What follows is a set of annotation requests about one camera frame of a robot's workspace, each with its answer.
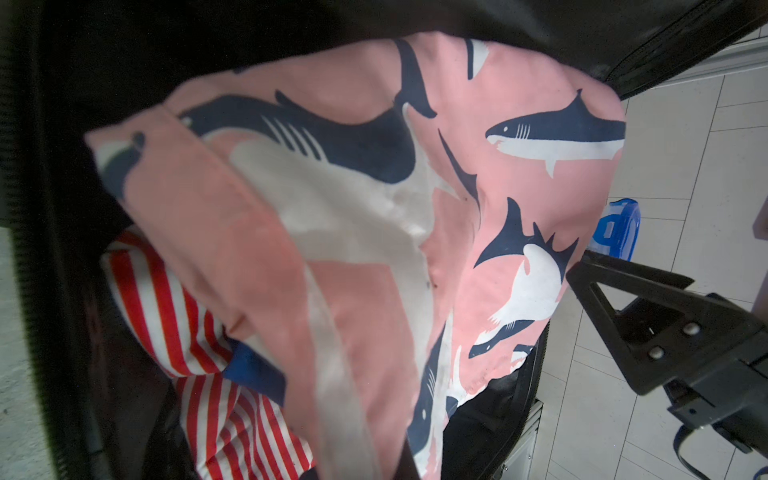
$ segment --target pink shark print fabric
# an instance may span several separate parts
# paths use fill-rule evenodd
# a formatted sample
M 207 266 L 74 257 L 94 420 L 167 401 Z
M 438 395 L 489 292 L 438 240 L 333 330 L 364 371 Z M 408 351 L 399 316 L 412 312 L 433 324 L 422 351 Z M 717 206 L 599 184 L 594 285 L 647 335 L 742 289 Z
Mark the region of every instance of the pink shark print fabric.
M 517 369 L 597 225 L 616 94 L 439 33 L 195 78 L 86 141 L 184 287 L 286 377 L 321 478 L 391 478 Z

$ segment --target black bag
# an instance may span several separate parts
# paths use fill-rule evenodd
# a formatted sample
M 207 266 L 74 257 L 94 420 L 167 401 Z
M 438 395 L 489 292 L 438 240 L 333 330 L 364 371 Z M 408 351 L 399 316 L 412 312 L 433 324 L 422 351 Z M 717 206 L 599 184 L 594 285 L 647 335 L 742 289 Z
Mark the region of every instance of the black bag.
M 130 221 L 101 189 L 85 131 L 163 101 L 194 76 L 430 30 L 544 52 L 628 98 L 766 21 L 765 0 L 3 2 L 0 158 L 59 477 L 196 476 L 173 391 L 125 331 L 98 267 Z M 444 478 L 498 469 L 525 424 L 545 343 L 546 333 L 514 378 L 495 381 L 449 423 L 445 447 L 463 456 L 445 462 Z M 492 432 L 472 424 L 478 413 L 498 420 Z M 466 448 L 478 439 L 482 449 Z

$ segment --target gray floor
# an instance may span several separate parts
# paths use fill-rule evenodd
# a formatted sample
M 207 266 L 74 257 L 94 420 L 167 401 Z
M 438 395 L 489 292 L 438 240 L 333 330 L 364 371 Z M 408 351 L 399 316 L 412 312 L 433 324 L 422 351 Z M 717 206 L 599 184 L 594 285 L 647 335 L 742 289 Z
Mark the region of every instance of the gray floor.
M 11 236 L 0 228 L 0 479 L 53 478 L 13 277 Z

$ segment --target bolt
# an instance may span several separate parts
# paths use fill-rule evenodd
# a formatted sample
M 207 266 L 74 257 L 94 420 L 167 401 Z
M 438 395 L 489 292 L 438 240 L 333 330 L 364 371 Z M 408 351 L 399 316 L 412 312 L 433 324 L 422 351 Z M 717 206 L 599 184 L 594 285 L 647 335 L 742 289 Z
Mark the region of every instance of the bolt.
M 683 327 L 683 333 L 688 336 L 698 335 L 700 331 L 701 327 L 695 322 L 687 323 L 686 326 Z
M 648 350 L 648 356 L 653 360 L 661 360 L 661 357 L 664 356 L 664 349 L 660 346 L 655 346 Z

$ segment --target black strap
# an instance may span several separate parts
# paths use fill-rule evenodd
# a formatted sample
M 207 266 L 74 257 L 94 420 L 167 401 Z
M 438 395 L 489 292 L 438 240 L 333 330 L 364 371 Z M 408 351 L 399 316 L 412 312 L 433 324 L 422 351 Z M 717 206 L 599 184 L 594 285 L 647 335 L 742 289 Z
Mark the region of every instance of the black strap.
M 685 439 L 690 437 L 690 434 L 693 432 L 694 432 L 693 430 L 689 429 L 685 425 L 682 425 L 680 427 L 680 430 L 677 430 L 677 435 L 674 436 L 674 442 L 672 442 L 672 448 L 674 449 L 675 455 L 677 455 L 677 459 L 680 460 L 680 463 L 685 465 L 685 468 L 690 470 L 692 474 L 700 478 L 700 480 L 710 480 L 709 477 L 707 477 L 705 474 L 696 470 L 693 465 L 686 462 L 685 459 L 683 459 L 683 457 L 680 456 L 680 446 L 683 445 L 683 442 L 685 441 Z

